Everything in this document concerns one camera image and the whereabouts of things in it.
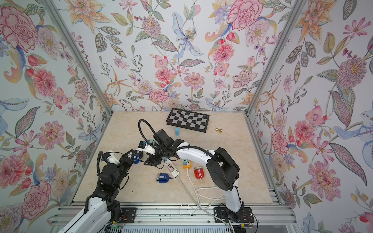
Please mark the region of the white power strip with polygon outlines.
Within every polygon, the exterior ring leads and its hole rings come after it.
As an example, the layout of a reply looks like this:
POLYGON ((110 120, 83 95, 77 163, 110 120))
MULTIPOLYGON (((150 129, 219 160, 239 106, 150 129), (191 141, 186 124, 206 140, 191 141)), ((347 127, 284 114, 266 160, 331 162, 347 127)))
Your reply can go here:
POLYGON ((170 171, 170 173, 171 173, 171 175, 172 175, 172 179, 173 179, 173 178, 177 178, 178 175, 179 175, 179 172, 178 172, 178 170, 176 169, 176 167, 173 165, 173 163, 170 162, 169 160, 167 160, 167 161, 165 162, 165 165, 166 165, 166 167, 169 169, 169 171, 170 171))

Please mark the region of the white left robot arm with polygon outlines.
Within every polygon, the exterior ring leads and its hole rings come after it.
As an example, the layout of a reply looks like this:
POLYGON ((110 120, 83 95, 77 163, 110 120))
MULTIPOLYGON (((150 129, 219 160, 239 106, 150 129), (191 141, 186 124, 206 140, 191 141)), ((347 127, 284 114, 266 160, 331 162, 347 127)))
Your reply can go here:
POLYGON ((129 170, 134 163, 134 150, 122 153, 99 151, 96 161, 97 184, 92 194, 85 200, 84 208, 59 232, 99 233, 107 226, 121 219, 120 202, 116 200, 119 191, 129 179, 129 170))

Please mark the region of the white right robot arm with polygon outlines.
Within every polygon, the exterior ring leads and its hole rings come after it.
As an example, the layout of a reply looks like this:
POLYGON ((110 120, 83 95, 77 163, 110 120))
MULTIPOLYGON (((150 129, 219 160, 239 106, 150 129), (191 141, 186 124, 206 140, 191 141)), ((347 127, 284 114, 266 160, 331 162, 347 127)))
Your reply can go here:
POLYGON ((205 166, 215 186, 223 191, 226 218, 234 223, 254 221, 249 218, 250 213, 246 211, 239 194, 240 168, 225 149, 206 150, 181 139, 173 140, 164 130, 158 131, 153 137, 153 142, 146 141, 155 150, 149 158, 175 157, 205 166))

